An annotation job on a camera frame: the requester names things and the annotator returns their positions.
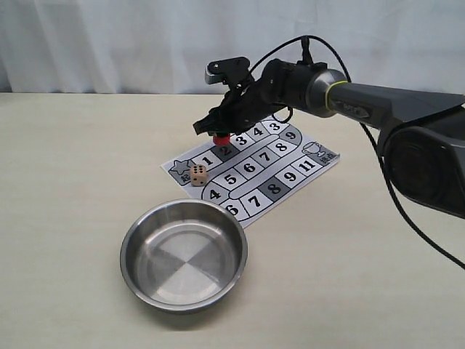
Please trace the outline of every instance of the game board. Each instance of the game board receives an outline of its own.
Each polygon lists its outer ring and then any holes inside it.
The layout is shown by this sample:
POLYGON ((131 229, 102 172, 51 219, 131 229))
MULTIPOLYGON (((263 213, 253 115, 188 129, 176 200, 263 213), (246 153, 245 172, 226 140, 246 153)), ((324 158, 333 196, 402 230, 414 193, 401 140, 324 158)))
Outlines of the game board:
POLYGON ((232 136, 229 145, 208 141, 161 166, 191 198, 223 206, 245 228, 339 162, 340 155, 273 118, 232 136), (202 164, 208 182, 190 183, 202 164))

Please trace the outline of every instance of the bowl rim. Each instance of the bowl rim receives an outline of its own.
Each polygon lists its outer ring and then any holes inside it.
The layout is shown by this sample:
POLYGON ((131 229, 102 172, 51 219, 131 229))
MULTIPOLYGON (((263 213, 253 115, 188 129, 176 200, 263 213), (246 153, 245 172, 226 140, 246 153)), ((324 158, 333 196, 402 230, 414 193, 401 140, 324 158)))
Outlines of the bowl rim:
POLYGON ((247 242, 244 228, 242 227, 242 225, 239 223, 239 221, 234 217, 234 215, 231 212, 229 212, 224 207, 218 204, 215 204, 214 202, 211 202, 211 201, 206 201, 206 200, 202 200, 199 198, 179 198, 179 199, 174 199, 171 201, 164 202, 162 204, 159 204, 147 210, 144 214, 142 214, 139 218, 137 218, 137 220, 134 223, 132 223, 131 227, 128 229, 128 231, 126 232, 126 235, 124 236, 123 242, 121 243, 119 264, 120 264, 120 270, 123 276, 123 280, 125 281, 126 285, 129 287, 131 292, 141 301, 159 310, 167 311, 170 313, 186 313, 186 312, 192 312, 192 311, 197 311, 197 310, 206 308, 220 301, 224 296, 226 296, 226 294, 228 294, 231 291, 231 289, 238 283, 239 279, 241 278, 244 272, 244 269, 246 267, 247 259, 248 259, 248 242, 247 242), (217 211, 219 211, 220 213, 224 214, 225 216, 227 216, 229 220, 236 227, 237 234, 240 238, 242 253, 241 253, 240 261, 238 263, 238 266, 235 270, 233 277, 226 285, 224 285, 221 288, 219 292, 217 292, 211 297, 206 298, 200 302, 190 303, 186 305, 174 305, 174 304, 169 304, 169 303, 164 303, 164 302, 159 302, 157 300, 154 300, 153 298, 150 298, 146 294, 144 294, 140 290, 140 288, 136 286, 136 284, 132 281, 131 277, 129 276, 129 272, 126 268, 126 250, 128 247, 129 239, 132 237, 137 227, 141 223, 143 223, 147 218, 149 218, 149 216, 151 216, 153 213, 157 212, 158 210, 164 209, 168 206, 175 206, 178 204, 186 204, 186 203, 210 206, 216 209, 217 211))

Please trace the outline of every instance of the printed number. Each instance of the printed number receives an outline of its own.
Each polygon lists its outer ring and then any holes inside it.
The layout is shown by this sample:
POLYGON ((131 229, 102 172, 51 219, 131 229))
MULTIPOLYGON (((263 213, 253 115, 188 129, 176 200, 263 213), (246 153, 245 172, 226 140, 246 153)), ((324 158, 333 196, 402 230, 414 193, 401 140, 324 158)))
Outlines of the printed number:
POLYGON ((250 164, 245 164, 244 165, 244 169, 248 172, 248 173, 252 173, 253 171, 255 171, 255 167, 250 165, 250 164))
POLYGON ((310 171, 313 167, 315 167, 315 165, 308 162, 308 160, 305 160, 304 164, 300 164, 299 167, 301 167, 305 171, 310 171))
POLYGON ((255 203, 255 206, 260 207, 259 199, 257 199, 256 196, 252 196, 252 197, 248 200, 248 202, 250 202, 250 203, 251 203, 252 201, 255 203))
POLYGON ((231 150, 226 146, 221 147, 220 150, 221 150, 221 152, 223 152, 223 155, 231 154, 231 150))
POLYGON ((227 205, 226 209, 231 212, 233 216, 236 216, 237 213, 239 213, 239 210, 236 209, 233 205, 227 205))
POLYGON ((259 155, 260 158, 263 158, 266 160, 266 161, 269 161, 270 160, 270 157, 268 156, 267 152, 265 151, 264 153, 261 153, 259 155))
POLYGON ((245 145, 247 143, 247 141, 244 139, 244 137, 241 137, 241 136, 237 137, 235 139, 235 141, 239 142, 239 145, 245 145))
POLYGON ((286 151, 288 147, 286 147, 284 144, 282 143, 278 143, 277 145, 275 145, 275 147, 279 150, 279 151, 286 151))
POLYGON ((214 198, 221 198, 221 195, 219 193, 217 193, 215 190, 211 189, 210 190, 210 199, 214 199, 214 198))
POLYGON ((225 180, 227 182, 227 184, 231 184, 233 185, 234 183, 237 182, 237 180, 235 179, 235 177, 233 177, 231 174, 229 174, 228 176, 225 177, 225 180))
POLYGON ((204 160, 207 165, 213 165, 213 162, 211 162, 207 157, 204 157, 202 160, 204 160))
POLYGON ((281 188, 276 186, 276 184, 268 185, 268 190, 271 191, 273 194, 278 194, 279 192, 281 192, 281 188))
POLYGON ((297 179, 296 175, 294 173, 291 173, 291 172, 286 172, 284 174, 284 178, 286 178, 287 180, 293 182, 294 180, 297 179))

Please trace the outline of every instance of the black cable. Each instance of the black cable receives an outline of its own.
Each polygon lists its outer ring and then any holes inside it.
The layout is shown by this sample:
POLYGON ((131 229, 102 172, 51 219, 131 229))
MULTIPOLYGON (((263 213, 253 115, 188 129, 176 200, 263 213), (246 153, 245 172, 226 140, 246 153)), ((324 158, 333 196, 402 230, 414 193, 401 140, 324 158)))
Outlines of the black cable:
MULTIPOLYGON (((299 41, 299 40, 302 40, 303 38, 307 38, 307 39, 313 39, 313 40, 316 40, 316 41, 319 41, 320 43, 322 43, 323 45, 326 46, 326 48, 328 48, 334 55, 334 57, 337 59, 338 63, 340 64, 342 70, 344 71, 344 75, 346 76, 347 78, 347 81, 348 82, 352 82, 351 78, 350 78, 350 75, 349 75, 349 71, 347 70, 346 68, 346 65, 344 64, 344 62, 342 61, 341 57, 339 56, 339 54, 336 52, 336 50, 328 43, 326 42, 325 40, 323 40, 322 38, 319 38, 317 36, 311 36, 311 35, 308 35, 308 36, 299 36, 299 37, 296 37, 294 39, 291 39, 287 42, 285 42, 284 44, 281 44, 280 46, 276 47, 274 50, 268 52, 265 56, 262 57, 262 59, 260 59, 257 63, 255 63, 254 67, 250 70, 249 72, 249 75, 252 73, 253 70, 255 70, 255 68, 261 64, 264 60, 266 60, 269 56, 273 55, 274 53, 276 53, 277 51, 279 51, 280 49, 288 46, 289 44, 292 44, 296 41, 299 41)), ((376 144, 376 141, 373 137, 373 135, 371 134, 370 130, 367 128, 366 125, 362 124, 362 123, 359 123, 363 129, 363 131, 366 133, 368 139, 370 140, 370 143, 375 151, 375 153, 377 154, 376 152, 376 149, 377 149, 377 144, 376 144)), ((465 270, 465 263, 463 263, 462 261, 460 261, 458 258, 454 257, 451 253, 447 252, 446 250, 444 250, 441 246, 439 246, 438 244, 436 244, 433 240, 431 240, 430 237, 428 237, 413 221, 412 219, 408 216, 407 212, 405 212, 405 210, 403 209, 403 206, 402 204, 400 203, 399 201, 399 198, 397 197, 396 193, 395 193, 395 190, 392 186, 392 183, 391 183, 391 180, 389 179, 389 175, 387 174, 387 171, 386 171, 386 167, 385 167, 385 164, 384 164, 384 160, 382 157, 376 155, 376 158, 378 159, 378 162, 379 162, 379 166, 381 168, 381 173, 383 174, 383 178, 384 178, 384 181, 386 182, 386 186, 387 186, 387 190, 391 196, 391 199, 392 201, 394 202, 394 205, 395 207, 397 208, 398 212, 400 213, 400 215, 402 216, 402 218, 404 219, 404 221, 407 222, 407 224, 423 239, 425 240, 425 242, 430 245, 433 249, 435 249, 437 252, 439 252, 440 254, 442 254, 444 257, 448 258, 450 261, 454 262, 455 264, 457 264, 457 266, 459 266, 460 268, 464 269, 465 270)))

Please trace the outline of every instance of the star icon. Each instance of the star icon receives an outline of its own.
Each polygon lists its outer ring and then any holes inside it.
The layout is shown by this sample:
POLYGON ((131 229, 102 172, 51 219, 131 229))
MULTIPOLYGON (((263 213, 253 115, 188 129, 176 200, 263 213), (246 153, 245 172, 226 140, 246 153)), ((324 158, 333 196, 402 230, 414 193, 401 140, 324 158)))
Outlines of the star icon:
POLYGON ((173 167, 169 170, 173 172, 177 172, 178 175, 182 175, 184 172, 189 171, 189 169, 190 169, 189 160, 184 160, 184 161, 174 160, 173 167))

